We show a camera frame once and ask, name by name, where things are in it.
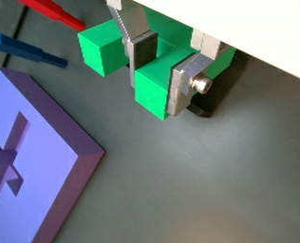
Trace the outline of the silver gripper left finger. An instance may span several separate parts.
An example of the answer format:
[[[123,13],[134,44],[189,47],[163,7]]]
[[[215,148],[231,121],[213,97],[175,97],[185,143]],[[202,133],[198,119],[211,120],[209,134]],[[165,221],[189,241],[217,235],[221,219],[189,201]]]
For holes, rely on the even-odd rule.
[[[122,33],[124,53],[129,57],[131,86],[135,71],[157,58],[158,33],[150,29],[143,5],[134,0],[106,0]]]

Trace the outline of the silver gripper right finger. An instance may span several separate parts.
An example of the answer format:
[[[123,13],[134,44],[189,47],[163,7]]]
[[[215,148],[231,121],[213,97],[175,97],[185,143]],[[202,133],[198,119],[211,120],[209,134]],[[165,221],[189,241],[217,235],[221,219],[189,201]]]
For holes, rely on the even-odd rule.
[[[177,116],[190,105],[194,92],[205,94],[210,90],[213,79],[207,77],[209,66],[230,49],[227,44],[198,29],[191,32],[190,46],[198,53],[191,53],[171,70],[166,105],[171,116]]]

